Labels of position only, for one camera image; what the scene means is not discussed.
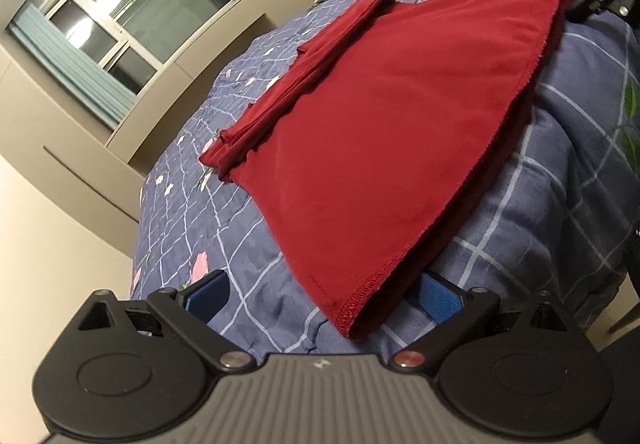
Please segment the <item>window with teal curtains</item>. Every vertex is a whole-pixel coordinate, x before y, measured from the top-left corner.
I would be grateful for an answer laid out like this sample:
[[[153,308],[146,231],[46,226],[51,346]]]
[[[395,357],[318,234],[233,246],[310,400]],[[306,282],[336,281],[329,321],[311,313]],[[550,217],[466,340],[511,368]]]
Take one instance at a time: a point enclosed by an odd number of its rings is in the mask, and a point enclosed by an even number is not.
[[[168,60],[235,0],[60,0],[24,4],[9,32],[108,129]]]

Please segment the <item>blue plaid floral bedspread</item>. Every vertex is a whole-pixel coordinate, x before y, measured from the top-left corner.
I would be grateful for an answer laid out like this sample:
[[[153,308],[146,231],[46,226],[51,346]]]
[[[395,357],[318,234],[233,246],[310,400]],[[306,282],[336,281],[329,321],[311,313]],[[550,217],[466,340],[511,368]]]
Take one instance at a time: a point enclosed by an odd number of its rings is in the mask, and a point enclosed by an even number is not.
[[[343,338],[294,279],[254,201],[198,160],[286,71],[296,48],[351,4],[318,4],[224,65],[145,179],[134,299],[224,269],[230,298],[212,327],[256,357],[389,357],[433,328],[405,302],[367,340]],[[514,155],[434,269],[508,299],[551,289],[588,327],[623,282],[622,256],[639,216],[639,154],[623,128],[639,114],[638,33],[612,13],[568,24],[538,92]]]

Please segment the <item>beige built-in window cabinet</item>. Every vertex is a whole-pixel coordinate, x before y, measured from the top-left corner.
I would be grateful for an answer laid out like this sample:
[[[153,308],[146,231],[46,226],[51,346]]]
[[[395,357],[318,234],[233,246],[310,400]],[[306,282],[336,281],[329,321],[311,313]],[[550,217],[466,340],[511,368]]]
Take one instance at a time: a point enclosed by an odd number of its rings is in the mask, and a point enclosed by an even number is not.
[[[224,64],[314,0],[1,0],[1,153],[131,253],[143,177]]]

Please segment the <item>red long-sleeve sweater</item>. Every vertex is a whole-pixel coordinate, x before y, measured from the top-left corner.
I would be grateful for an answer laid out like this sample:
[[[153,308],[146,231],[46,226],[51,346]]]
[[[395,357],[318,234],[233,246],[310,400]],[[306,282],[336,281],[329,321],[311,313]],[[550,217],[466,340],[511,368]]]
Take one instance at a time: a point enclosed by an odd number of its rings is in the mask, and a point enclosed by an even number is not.
[[[376,331],[529,122],[574,0],[358,0],[202,154],[345,338]]]

